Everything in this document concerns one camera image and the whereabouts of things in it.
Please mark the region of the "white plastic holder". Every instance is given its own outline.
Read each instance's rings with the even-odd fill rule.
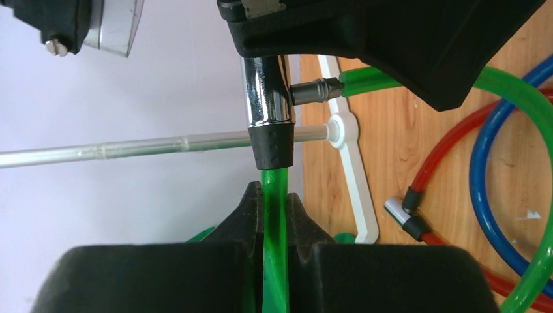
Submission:
[[[319,64],[324,78],[338,77],[340,67],[338,59],[319,55]],[[331,118],[327,124],[331,145],[340,151],[346,184],[350,193],[351,206],[357,226],[356,243],[375,243],[378,239],[378,222],[374,212],[372,197],[359,151],[359,124],[350,111],[348,99],[334,98],[329,101]]]

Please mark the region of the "black rubber tip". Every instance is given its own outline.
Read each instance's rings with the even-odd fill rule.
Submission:
[[[258,170],[293,165],[294,124],[269,124],[248,128]]]
[[[405,212],[413,214],[419,208],[421,200],[423,199],[423,192],[414,191],[409,187],[403,198],[402,207]]]
[[[430,226],[419,215],[415,215],[408,219],[407,222],[403,224],[402,228],[416,241],[421,241],[421,235],[431,230]]]

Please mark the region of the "screw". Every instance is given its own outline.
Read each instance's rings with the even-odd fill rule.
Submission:
[[[64,57],[67,55],[67,47],[64,46],[59,40],[52,39],[44,43],[48,52],[52,55],[59,55]]]

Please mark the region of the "white wall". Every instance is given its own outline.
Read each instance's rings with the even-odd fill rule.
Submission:
[[[0,7],[0,151],[244,129],[239,57],[215,0],[146,1],[129,59],[53,57]],[[251,148],[0,170],[0,312],[28,312],[69,248],[184,241],[258,177]]]

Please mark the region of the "clear plastic rod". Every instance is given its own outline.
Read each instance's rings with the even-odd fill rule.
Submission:
[[[296,142],[305,142],[310,140],[326,140],[327,137],[327,125],[316,125],[297,127],[295,129],[294,140]],[[7,151],[0,152],[0,168],[207,151],[248,147],[249,145],[251,145],[250,136],[247,131],[242,131]]]

